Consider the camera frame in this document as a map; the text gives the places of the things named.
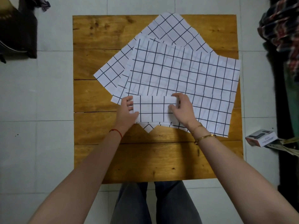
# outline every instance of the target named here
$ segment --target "gold bracelet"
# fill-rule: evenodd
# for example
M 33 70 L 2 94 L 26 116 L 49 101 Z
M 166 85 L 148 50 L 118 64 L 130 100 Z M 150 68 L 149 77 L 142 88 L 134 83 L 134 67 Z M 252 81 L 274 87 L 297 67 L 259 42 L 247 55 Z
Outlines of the gold bracelet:
M 203 125 L 200 124 L 200 125 L 198 125 L 197 127 L 195 127 L 194 130 L 193 130 L 192 133 L 191 133 L 192 136 L 193 136 L 193 134 L 194 134 L 194 131 L 195 131 L 198 127 L 203 127 Z
M 200 142 L 202 139 L 205 139 L 205 138 L 207 138 L 207 137 L 216 137 L 216 135 L 214 135 L 214 134 L 209 134 L 209 135 L 203 136 L 203 137 L 197 139 L 197 140 L 194 142 L 194 144 L 198 145 L 198 142 Z

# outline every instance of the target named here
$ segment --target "left hand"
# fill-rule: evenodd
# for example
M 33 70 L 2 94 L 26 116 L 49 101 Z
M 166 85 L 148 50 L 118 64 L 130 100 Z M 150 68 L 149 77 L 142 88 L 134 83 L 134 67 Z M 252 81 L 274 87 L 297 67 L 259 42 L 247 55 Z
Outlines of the left hand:
M 133 110 L 133 96 L 127 96 L 122 98 L 121 106 L 118 108 L 116 114 L 115 128 L 118 129 L 121 134 L 124 134 L 131 128 L 131 126 L 135 123 L 139 112 L 129 113 L 129 111 Z

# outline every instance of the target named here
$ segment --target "gray pants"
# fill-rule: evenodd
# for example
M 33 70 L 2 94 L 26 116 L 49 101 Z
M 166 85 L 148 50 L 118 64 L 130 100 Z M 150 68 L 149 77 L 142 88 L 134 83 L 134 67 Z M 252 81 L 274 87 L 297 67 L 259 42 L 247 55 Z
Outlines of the gray pants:
M 182 181 L 155 182 L 157 224 L 199 223 L 200 216 Z M 147 182 L 122 184 L 111 224 L 151 224 L 146 202 Z

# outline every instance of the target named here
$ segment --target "plaid shirt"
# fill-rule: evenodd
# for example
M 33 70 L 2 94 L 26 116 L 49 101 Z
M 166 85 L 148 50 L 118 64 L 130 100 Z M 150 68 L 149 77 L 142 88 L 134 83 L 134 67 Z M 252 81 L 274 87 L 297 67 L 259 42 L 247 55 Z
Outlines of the plaid shirt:
M 280 0 L 263 14 L 257 31 L 271 41 L 286 58 L 289 71 L 299 83 L 299 3 L 298 0 Z

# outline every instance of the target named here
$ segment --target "small product box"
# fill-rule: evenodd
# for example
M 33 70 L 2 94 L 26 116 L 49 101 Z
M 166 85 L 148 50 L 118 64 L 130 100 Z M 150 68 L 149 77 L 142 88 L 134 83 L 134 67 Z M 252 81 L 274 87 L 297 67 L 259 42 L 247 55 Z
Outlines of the small product box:
M 248 144 L 252 146 L 264 147 L 265 145 L 275 141 L 278 137 L 274 131 L 259 130 L 245 137 Z

